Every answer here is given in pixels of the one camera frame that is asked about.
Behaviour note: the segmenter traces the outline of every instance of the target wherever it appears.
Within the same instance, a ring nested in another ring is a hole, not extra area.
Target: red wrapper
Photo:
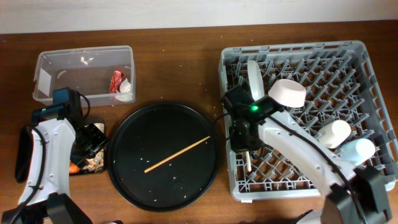
[[[120,69],[114,71],[111,86],[109,87],[109,93],[120,93],[120,85],[124,79],[124,74]]]

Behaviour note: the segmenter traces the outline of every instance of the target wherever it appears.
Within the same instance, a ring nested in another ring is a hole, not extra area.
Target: round black tray
[[[146,168],[210,136],[154,170]],[[168,212],[201,197],[213,182],[220,150],[211,124],[177,103],[146,106],[120,125],[108,151],[109,176],[118,192],[148,211]]]

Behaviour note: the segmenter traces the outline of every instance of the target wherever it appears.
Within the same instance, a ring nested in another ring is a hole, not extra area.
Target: cable
[[[12,218],[10,224],[14,224],[14,223],[17,221],[17,219],[20,217],[21,212],[23,211],[23,209],[25,209],[26,205],[33,199],[33,197],[35,196],[35,194],[37,193],[37,191],[40,189],[40,184],[42,183],[42,178],[43,178],[43,174],[44,174],[44,165],[45,165],[45,139],[44,139],[42,133],[41,133],[36,127],[30,126],[30,128],[31,128],[33,131],[35,131],[35,132],[39,135],[39,137],[40,137],[40,142],[42,143],[42,150],[43,150],[43,152],[42,152],[42,162],[41,162],[41,165],[40,165],[40,171],[39,171],[39,176],[38,176],[38,178],[37,178],[36,185],[35,185],[35,186],[30,186],[30,187],[33,188],[32,193],[30,193],[30,195],[28,196],[28,198],[27,198],[24,202],[22,202],[22,203],[20,203],[20,204],[18,205],[19,210],[17,211],[17,213],[16,213],[16,214],[14,215],[14,217]]]
[[[359,217],[362,219],[364,224],[367,224],[368,222],[366,221],[366,216],[365,213],[362,209],[362,206],[358,200],[358,198],[355,195],[354,189],[352,188],[350,182],[347,180],[347,178],[343,175],[343,173],[340,171],[340,169],[338,168],[338,166],[313,142],[311,142],[310,140],[308,140],[306,137],[300,135],[299,133],[297,133],[296,131],[288,128],[287,126],[285,126],[284,124],[282,124],[281,122],[279,122],[278,120],[276,120],[275,118],[273,118],[272,116],[268,116],[269,119],[271,119],[273,122],[277,123],[279,126],[281,126],[282,128],[284,128],[286,131],[288,131],[290,134],[293,134],[294,136],[298,137],[299,139],[305,141],[307,144],[311,145],[314,149],[316,149],[319,154],[321,154],[321,156],[327,161],[327,163],[329,163],[329,165],[332,167],[332,169],[340,176],[340,178],[343,180],[344,184],[346,185],[347,189],[349,190],[350,194],[351,194],[351,198],[353,199],[353,202],[355,204],[356,207],[356,211],[359,215]]]
[[[213,124],[211,125],[211,128],[213,128],[213,130],[214,130],[217,121],[218,121],[220,118],[223,118],[223,117],[225,117],[225,116],[227,116],[227,115],[229,115],[229,113],[225,113],[225,114],[223,114],[223,115],[217,117],[217,118],[213,121]],[[232,118],[232,116],[231,116],[231,119],[232,119],[233,128],[232,128],[231,134],[229,134],[229,136],[225,139],[225,140],[227,140],[227,141],[230,140],[230,139],[233,137],[234,133],[235,133],[235,121],[234,121],[234,119]]]
[[[87,97],[81,93],[79,93],[79,95],[81,97],[83,97],[83,99],[85,99],[86,103],[87,103],[87,113],[85,114],[85,116],[83,117],[83,119],[87,119],[88,115],[90,114],[90,101],[87,99]]]

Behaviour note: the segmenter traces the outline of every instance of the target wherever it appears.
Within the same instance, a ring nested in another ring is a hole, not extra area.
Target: plastic bin
[[[109,93],[111,78],[120,69],[131,88]],[[42,52],[36,65],[33,99],[52,104],[54,90],[69,87],[85,95],[91,106],[133,103],[136,100],[135,69],[129,46],[92,47]]]
[[[398,143],[365,45],[360,41],[233,47],[221,53],[221,96],[236,85],[250,91],[247,62],[261,69],[265,92],[277,79],[301,83],[307,90],[305,106],[287,108],[296,122],[313,137],[318,130],[343,119],[351,126],[344,142],[368,138],[376,153],[359,167],[373,166],[394,187],[398,179]],[[231,119],[225,117],[229,136]],[[252,172],[246,160],[235,154],[227,141],[229,187],[235,200],[312,197],[318,190],[277,149],[264,146],[254,153]]]

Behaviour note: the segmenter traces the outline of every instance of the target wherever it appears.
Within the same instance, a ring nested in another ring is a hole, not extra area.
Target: white label
[[[40,69],[39,85],[37,89],[42,91],[47,96],[50,95],[51,75],[48,74],[43,68]]]
[[[252,203],[253,199],[242,199],[241,202],[242,203]]]

